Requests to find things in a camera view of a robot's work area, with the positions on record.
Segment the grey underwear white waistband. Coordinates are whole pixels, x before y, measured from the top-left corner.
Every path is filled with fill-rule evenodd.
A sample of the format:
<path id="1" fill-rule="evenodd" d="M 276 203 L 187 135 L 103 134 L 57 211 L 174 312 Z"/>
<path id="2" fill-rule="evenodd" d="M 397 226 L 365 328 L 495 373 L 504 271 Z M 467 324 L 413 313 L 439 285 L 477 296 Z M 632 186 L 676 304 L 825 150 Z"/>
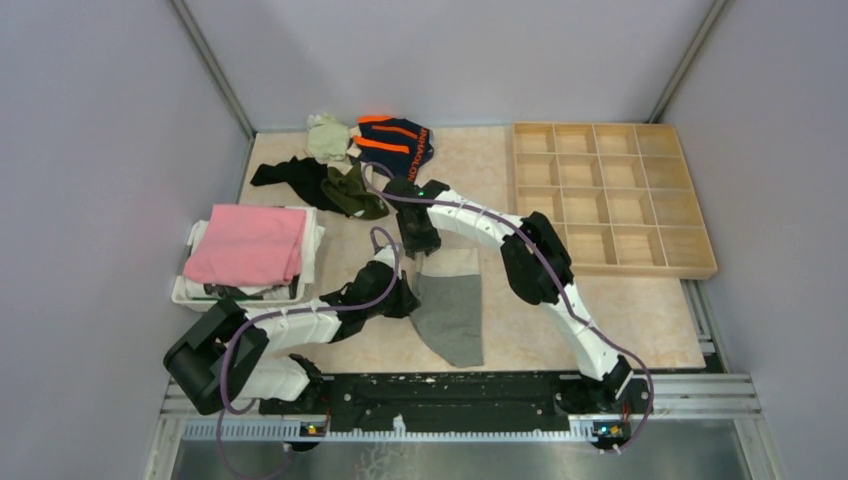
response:
<path id="1" fill-rule="evenodd" d="M 476 248 L 441 249 L 416 259 L 411 314 L 423 343 L 450 366 L 484 364 L 482 276 Z"/>

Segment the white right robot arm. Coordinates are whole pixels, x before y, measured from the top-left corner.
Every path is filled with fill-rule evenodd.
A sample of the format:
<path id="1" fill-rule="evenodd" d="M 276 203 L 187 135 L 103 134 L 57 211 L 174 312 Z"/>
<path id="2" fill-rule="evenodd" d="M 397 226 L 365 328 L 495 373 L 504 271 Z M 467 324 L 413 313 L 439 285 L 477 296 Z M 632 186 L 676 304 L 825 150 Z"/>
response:
<path id="1" fill-rule="evenodd" d="M 548 217 L 540 212 L 524 217 L 498 212 L 436 180 L 418 186 L 394 178 L 382 196 L 398 214 L 410 255 L 433 252 L 442 231 L 498 250 L 513 293 L 544 310 L 570 344 L 589 404 L 612 412 L 626 400 L 632 367 L 582 301 L 572 259 Z"/>

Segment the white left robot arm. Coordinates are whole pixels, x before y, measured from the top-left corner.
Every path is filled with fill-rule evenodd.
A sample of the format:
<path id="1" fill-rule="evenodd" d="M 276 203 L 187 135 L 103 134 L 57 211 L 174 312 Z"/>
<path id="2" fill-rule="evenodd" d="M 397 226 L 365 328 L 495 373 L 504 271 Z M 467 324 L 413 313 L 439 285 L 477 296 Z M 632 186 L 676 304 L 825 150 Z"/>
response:
<path id="1" fill-rule="evenodd" d="M 372 260 L 342 288 L 278 309 L 218 301 L 166 352 L 163 366 L 201 415 L 241 410 L 311 414 L 328 395 L 318 367 L 294 348 L 332 344 L 378 316 L 404 318 L 419 308 L 407 275 Z"/>

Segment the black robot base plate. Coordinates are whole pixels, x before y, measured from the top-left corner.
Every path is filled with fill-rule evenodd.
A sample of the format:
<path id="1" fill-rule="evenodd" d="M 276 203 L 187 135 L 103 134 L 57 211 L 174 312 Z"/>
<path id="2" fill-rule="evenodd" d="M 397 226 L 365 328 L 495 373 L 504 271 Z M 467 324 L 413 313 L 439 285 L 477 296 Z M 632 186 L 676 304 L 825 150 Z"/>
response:
<path id="1" fill-rule="evenodd" d="M 592 400 L 572 372 L 338 374 L 292 402 L 262 400 L 258 412 L 316 416 L 332 433 L 387 432 L 396 417 L 413 433 L 565 431 L 580 414 L 635 418 L 649 411 L 643 379 L 609 406 Z"/>

